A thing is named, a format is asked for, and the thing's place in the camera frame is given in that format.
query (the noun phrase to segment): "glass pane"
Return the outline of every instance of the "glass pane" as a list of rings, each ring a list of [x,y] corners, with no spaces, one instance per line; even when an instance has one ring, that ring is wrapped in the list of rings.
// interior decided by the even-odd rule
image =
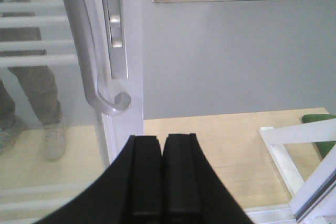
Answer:
[[[0,0],[0,13],[0,220],[31,223],[102,173],[102,123],[62,0]]]

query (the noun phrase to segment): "green fabric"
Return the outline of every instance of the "green fabric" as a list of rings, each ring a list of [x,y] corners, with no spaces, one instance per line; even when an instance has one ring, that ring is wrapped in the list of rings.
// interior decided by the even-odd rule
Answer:
[[[303,123],[312,123],[316,121],[322,121],[327,119],[334,119],[336,115],[329,114],[309,114],[304,115],[302,117]],[[321,156],[325,158],[325,156],[330,152],[330,150],[334,147],[336,142],[317,142],[316,147],[319,150]]]

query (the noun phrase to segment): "pants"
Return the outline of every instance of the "pants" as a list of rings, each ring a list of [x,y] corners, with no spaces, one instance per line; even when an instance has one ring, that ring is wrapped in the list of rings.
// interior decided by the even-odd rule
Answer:
[[[34,13],[3,13],[3,17],[34,16]],[[38,27],[2,28],[0,41],[41,40]],[[44,55],[45,50],[0,51],[3,56]],[[62,117],[60,103],[57,99],[57,86],[53,72],[47,66],[8,68],[13,73],[26,96],[31,107],[41,123],[56,123]],[[0,128],[11,127],[15,119],[15,103],[0,80]]]

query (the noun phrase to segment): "white frame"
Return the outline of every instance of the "white frame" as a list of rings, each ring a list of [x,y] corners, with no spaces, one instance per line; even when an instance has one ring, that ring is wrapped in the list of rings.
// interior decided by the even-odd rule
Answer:
[[[289,206],[296,215],[304,207],[305,203],[312,198],[320,186],[333,174],[336,168],[336,146],[324,158],[307,181],[302,183],[303,179],[283,145],[334,141],[336,139],[336,119],[278,129],[263,127],[259,130],[259,133],[269,149],[288,190],[293,196],[293,199],[289,202]],[[316,216],[322,216],[324,214],[323,211],[323,208],[319,208],[319,211],[315,211],[314,215],[308,214],[300,221],[309,223]]]

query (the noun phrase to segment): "black object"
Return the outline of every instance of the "black object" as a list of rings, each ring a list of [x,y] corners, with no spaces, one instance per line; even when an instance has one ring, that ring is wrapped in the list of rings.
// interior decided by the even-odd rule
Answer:
[[[195,134],[130,136],[84,192],[36,224],[252,224],[206,160]]]

